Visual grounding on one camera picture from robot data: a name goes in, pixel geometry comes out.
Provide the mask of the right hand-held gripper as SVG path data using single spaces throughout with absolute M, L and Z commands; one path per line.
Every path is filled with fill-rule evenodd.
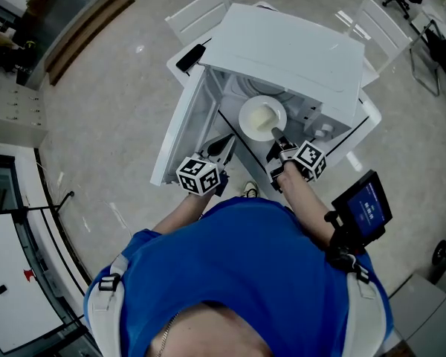
M 266 155 L 269 167 L 269 180 L 276 191 L 282 192 L 277 178 L 284 172 L 284 164 L 295 163 L 306 181 L 316 181 L 326 169 L 326 154 L 311 142 L 304 141 L 301 146 L 291 142 L 278 127 L 271 130 L 274 143 Z

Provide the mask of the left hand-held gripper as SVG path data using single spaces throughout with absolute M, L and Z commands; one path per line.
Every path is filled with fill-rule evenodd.
M 186 157 L 176 170 L 180 187 L 197 196 L 212 191 L 221 196 L 228 183 L 224 171 L 233 157 L 236 136 L 220 135 L 203 144 L 201 151 Z

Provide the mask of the white round plate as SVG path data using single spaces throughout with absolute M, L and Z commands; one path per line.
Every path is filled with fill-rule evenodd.
M 251 112 L 261 105 L 269 105 L 278 114 L 279 122 L 275 127 L 283 131 L 287 124 L 286 110 L 277 99 L 265 95 L 252 97 L 242 105 L 239 111 L 239 125 L 244 134 L 250 139 L 260 142 L 271 141 L 274 139 L 271 130 L 265 132 L 255 131 L 249 120 Z

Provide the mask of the person's left forearm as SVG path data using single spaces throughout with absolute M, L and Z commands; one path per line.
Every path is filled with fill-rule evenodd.
M 204 196 L 189 193 L 178 207 L 163 218 L 152 230 L 159 234 L 171 234 L 198 221 L 208 206 L 215 190 Z

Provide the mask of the person's right forearm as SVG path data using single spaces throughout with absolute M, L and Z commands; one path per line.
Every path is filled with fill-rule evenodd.
M 320 201 L 293 161 L 284 163 L 277 177 L 278 185 L 295 216 L 311 240 L 322 249 L 328 248 L 335 229 L 324 217 L 329 209 Z

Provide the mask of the smartphone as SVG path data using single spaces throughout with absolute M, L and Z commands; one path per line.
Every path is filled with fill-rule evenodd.
M 205 51 L 206 48 L 202 44 L 195 45 L 177 61 L 175 64 L 176 68 L 186 73 L 201 59 Z

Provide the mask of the person's blue shirt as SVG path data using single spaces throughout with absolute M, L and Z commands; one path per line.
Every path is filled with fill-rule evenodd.
M 393 329 L 367 254 L 368 281 L 326 259 L 291 207 L 235 197 L 171 234 L 137 232 L 90 285 L 85 319 L 103 357 L 145 357 L 182 310 L 219 304 L 273 357 L 373 357 Z

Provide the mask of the white slatted chair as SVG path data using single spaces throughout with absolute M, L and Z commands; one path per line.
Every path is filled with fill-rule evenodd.
M 217 26 L 230 8 L 230 0 L 195 0 L 165 18 L 183 46 Z
M 363 88 L 377 80 L 381 72 L 408 48 L 412 39 L 374 0 L 362 1 L 355 18 L 344 34 L 351 36 L 357 26 L 368 34 L 387 56 L 387 60 L 379 68 L 374 68 L 368 59 L 364 58 L 361 79 Z

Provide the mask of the black whiteboard stand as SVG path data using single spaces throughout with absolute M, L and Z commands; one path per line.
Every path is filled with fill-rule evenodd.
M 61 202 L 58 205 L 47 205 L 47 206 L 39 206 L 39 207 L 24 206 L 23 208 L 0 210 L 0 215 L 10 214 L 14 219 L 21 220 L 21 219 L 26 219 L 28 212 L 30 212 L 30 211 L 54 210 L 55 212 L 59 212 L 59 210 L 65 204 L 67 199 L 74 197 L 74 196 L 75 196 L 75 192 L 70 191 L 65 195 L 65 197 L 61 200 Z

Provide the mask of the black wheel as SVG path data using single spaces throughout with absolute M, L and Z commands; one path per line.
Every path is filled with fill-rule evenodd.
M 444 258 L 446 258 L 446 240 L 442 239 L 435 247 L 431 260 L 432 264 L 437 266 L 443 261 Z

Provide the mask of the grey locker cabinet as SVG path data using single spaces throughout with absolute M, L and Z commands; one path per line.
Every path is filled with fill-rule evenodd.
M 38 148 L 48 133 L 39 92 L 0 70 L 0 143 Z

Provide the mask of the dark glass window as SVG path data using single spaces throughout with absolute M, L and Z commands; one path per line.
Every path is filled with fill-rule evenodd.
M 24 208 L 13 156 L 0 155 L 0 212 Z

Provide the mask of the coat rack with clothes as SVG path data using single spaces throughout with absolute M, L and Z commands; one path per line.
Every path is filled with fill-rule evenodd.
M 28 40 L 23 46 L 0 32 L 0 78 L 24 86 L 36 61 L 36 43 Z

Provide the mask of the whiteboard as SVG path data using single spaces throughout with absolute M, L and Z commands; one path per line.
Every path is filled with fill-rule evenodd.
M 32 269 L 23 252 L 10 214 L 0 215 L 0 350 L 20 348 L 63 325 L 36 278 L 27 282 L 23 270 Z

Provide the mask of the metal frame chair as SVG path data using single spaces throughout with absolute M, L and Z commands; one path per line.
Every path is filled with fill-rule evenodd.
M 435 66 L 433 67 L 433 77 L 435 81 L 435 89 L 432 89 L 427 85 L 417 74 L 416 74 L 416 64 L 414 60 L 413 50 L 416 47 L 417 43 L 420 41 L 424 41 L 429 55 L 434 61 Z M 431 19 L 423 30 L 419 33 L 416 39 L 412 42 L 409 47 L 410 54 L 410 64 L 412 76 L 417 83 L 419 83 L 423 88 L 429 91 L 434 97 L 438 97 L 440 95 L 440 79 L 439 79 L 439 69 L 441 68 L 444 73 L 446 73 L 446 38 L 444 38 L 442 32 L 439 29 L 437 22 L 434 19 Z

